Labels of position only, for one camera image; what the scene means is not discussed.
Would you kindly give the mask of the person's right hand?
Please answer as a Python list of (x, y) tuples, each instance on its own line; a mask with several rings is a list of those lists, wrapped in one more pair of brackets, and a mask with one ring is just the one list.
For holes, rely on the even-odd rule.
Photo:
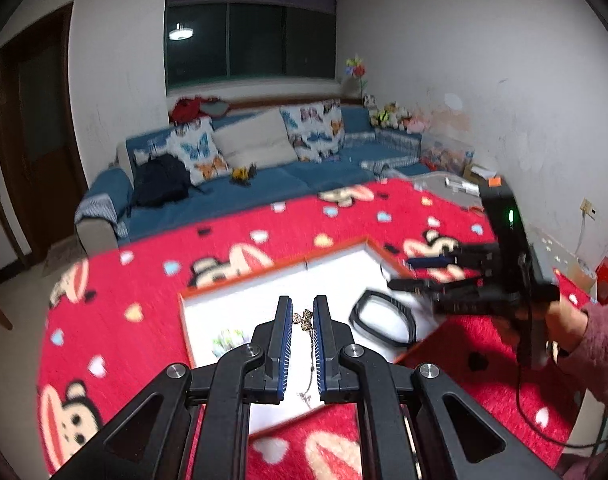
[(558, 351), (571, 354), (584, 339), (588, 327), (588, 315), (578, 309), (572, 302), (561, 296), (558, 301), (544, 306), (520, 309), (518, 320), (528, 320), (532, 315), (534, 321), (543, 321), (549, 339), (558, 345)]

